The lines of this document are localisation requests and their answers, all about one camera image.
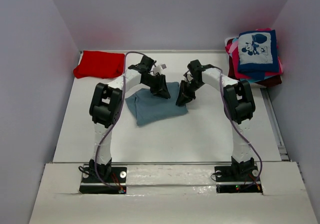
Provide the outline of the grey-blue t-shirt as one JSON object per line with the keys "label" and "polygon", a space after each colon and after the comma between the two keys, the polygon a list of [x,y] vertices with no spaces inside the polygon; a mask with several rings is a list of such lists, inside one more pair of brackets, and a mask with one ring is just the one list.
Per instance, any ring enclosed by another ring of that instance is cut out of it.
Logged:
{"label": "grey-blue t-shirt", "polygon": [[142,127],[156,121],[187,114],[188,109],[185,105],[182,107],[176,105],[180,90],[179,86],[178,82],[169,82],[167,84],[170,93],[169,99],[156,97],[145,88],[126,98],[127,107],[135,117],[137,126]]}

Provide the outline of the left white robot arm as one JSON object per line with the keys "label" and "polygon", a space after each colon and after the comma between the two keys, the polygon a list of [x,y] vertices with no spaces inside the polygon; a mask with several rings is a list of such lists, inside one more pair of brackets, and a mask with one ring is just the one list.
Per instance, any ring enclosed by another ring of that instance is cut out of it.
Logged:
{"label": "left white robot arm", "polygon": [[95,144],[89,169],[101,183],[106,184],[112,172],[112,131],[120,119],[125,94],[143,84],[152,95],[164,99],[171,97],[162,71],[165,64],[156,65],[152,58],[142,55],[138,64],[123,68],[123,74],[108,84],[98,83],[91,100],[89,114],[94,123]]}

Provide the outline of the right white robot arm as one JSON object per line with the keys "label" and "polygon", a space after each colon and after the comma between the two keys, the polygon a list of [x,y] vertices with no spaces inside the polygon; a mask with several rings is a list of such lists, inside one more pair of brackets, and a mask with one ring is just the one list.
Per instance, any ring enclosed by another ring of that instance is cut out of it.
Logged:
{"label": "right white robot arm", "polygon": [[255,112],[255,102],[250,84],[223,74],[211,64],[202,65],[193,60],[187,65],[188,71],[180,82],[177,106],[184,106],[195,100],[196,91],[207,84],[220,92],[223,111],[232,126],[233,151],[229,166],[215,168],[212,178],[217,182],[244,182],[246,177],[257,171],[253,157],[254,149],[244,136],[241,124],[250,120]]}

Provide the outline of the teal folded t-shirt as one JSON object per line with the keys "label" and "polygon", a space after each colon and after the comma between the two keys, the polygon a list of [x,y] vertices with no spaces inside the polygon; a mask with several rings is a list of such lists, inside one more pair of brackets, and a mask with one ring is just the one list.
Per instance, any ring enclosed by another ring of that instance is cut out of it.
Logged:
{"label": "teal folded t-shirt", "polygon": [[265,76],[264,73],[259,74],[259,73],[254,73],[252,76],[249,76],[247,78],[247,81],[250,84],[260,84],[263,85],[264,81],[268,78],[268,76]]}

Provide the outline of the pink folded t-shirt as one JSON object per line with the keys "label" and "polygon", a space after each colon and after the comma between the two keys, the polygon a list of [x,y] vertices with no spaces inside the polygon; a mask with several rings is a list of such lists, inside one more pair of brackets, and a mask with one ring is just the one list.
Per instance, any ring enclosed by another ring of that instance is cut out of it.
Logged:
{"label": "pink folded t-shirt", "polygon": [[247,78],[249,78],[249,76],[252,76],[254,73],[259,73],[259,74],[264,73],[265,76],[268,76],[268,78],[283,74],[283,66],[282,66],[282,63],[279,58],[278,58],[278,63],[279,63],[278,64],[278,69],[279,69],[278,72],[264,72],[264,71],[254,71],[254,72],[249,72],[249,73],[238,72],[238,65],[239,65],[238,63],[239,63],[240,59],[239,59],[238,38],[237,37],[227,38],[225,40],[225,50],[226,50],[228,57],[232,58],[236,78],[247,79]]}

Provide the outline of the folded red t-shirt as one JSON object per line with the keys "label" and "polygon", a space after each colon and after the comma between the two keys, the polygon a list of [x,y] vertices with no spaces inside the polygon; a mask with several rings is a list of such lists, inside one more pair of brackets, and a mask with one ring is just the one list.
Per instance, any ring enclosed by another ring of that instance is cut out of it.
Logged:
{"label": "folded red t-shirt", "polygon": [[125,56],[123,53],[83,51],[79,65],[73,70],[75,78],[95,77],[112,79],[122,75]]}

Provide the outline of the navy cartoon mouse t-shirt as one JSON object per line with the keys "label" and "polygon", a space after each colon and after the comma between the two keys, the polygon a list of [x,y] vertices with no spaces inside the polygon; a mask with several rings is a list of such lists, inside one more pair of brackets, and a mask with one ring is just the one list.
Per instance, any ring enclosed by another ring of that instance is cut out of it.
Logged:
{"label": "navy cartoon mouse t-shirt", "polygon": [[278,73],[280,65],[276,40],[274,29],[240,33],[238,72],[247,76],[253,74],[255,79],[264,77],[267,72]]}

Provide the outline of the dark maroon folded t-shirt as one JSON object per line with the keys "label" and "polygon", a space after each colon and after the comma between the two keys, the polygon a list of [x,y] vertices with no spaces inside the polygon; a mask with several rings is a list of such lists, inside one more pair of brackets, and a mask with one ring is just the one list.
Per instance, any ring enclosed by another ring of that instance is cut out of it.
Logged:
{"label": "dark maroon folded t-shirt", "polygon": [[[239,78],[236,78],[234,67],[233,67],[233,59],[231,57],[228,58],[228,62],[229,62],[228,77],[236,80],[240,80]],[[251,88],[271,88],[280,84],[282,84],[282,79],[279,75],[276,75],[262,81],[257,81],[257,82],[254,81],[253,83],[250,83],[250,86]]]}

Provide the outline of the white foam front board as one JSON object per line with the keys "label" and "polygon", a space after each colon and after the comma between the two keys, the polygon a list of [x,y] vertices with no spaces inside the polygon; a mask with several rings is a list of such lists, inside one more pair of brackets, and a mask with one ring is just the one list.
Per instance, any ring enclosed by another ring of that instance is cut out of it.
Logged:
{"label": "white foam front board", "polygon": [[77,164],[47,164],[32,224],[315,224],[294,162],[266,163],[261,193],[219,194],[212,165],[130,165],[125,195],[81,194]]}

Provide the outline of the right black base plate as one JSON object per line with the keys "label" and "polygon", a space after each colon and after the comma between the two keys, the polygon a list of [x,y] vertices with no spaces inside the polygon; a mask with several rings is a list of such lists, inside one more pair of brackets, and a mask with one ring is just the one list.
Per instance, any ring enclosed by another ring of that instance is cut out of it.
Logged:
{"label": "right black base plate", "polygon": [[216,166],[210,178],[215,182],[218,194],[262,194],[263,188],[258,174],[259,170],[257,166],[239,176],[231,173],[231,166]]}

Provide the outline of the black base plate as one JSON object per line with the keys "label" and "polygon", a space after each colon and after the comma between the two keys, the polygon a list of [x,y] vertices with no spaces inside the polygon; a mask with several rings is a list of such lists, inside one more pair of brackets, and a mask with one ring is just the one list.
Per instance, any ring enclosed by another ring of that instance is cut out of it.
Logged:
{"label": "black base plate", "polygon": [[262,194],[263,188],[258,174],[259,170],[257,166],[239,176],[231,173],[231,166],[216,166],[210,178],[215,182],[218,194]]}
{"label": "black base plate", "polygon": [[81,172],[79,186],[81,194],[125,195],[127,193],[125,166],[113,166],[108,177],[100,175],[100,178],[88,165],[79,166],[78,170]]}

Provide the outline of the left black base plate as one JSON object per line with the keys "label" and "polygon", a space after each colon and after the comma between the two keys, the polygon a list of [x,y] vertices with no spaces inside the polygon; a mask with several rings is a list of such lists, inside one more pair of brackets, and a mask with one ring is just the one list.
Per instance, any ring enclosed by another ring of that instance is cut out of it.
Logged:
{"label": "left black base plate", "polygon": [[79,186],[81,194],[125,195],[127,193],[125,166],[113,166],[108,177],[100,175],[100,178],[88,165],[79,166],[78,170],[81,172]]}

